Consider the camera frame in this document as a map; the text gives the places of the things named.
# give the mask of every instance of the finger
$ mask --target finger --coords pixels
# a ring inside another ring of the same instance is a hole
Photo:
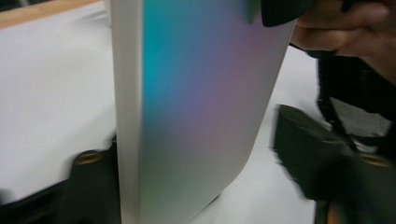
[[[301,49],[335,50],[357,38],[361,30],[321,30],[296,26],[291,43]]]
[[[341,12],[342,2],[319,0],[297,20],[297,26],[316,29],[353,30],[381,22],[389,15],[379,2],[357,2],[348,12]]]

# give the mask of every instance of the hand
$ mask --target hand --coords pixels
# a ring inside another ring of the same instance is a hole
[[[396,85],[396,0],[357,1],[341,12],[340,0],[317,0],[297,20],[291,43],[359,57]]]

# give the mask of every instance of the holographic sheet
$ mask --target holographic sheet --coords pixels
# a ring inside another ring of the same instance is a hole
[[[248,160],[292,29],[248,2],[143,2],[141,223],[186,223]]]

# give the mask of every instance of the white table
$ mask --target white table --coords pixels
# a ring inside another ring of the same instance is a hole
[[[111,33],[103,3],[0,30],[0,189],[18,200],[66,178],[80,151],[115,132]],[[193,224],[312,223],[269,149],[276,104],[314,118],[315,60],[289,49],[247,166]]]

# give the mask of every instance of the wooden edge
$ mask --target wooden edge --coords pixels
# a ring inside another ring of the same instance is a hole
[[[29,7],[21,7],[1,12],[0,29],[21,24],[27,21],[34,21],[99,1],[101,0],[54,0],[46,3],[31,5]]]

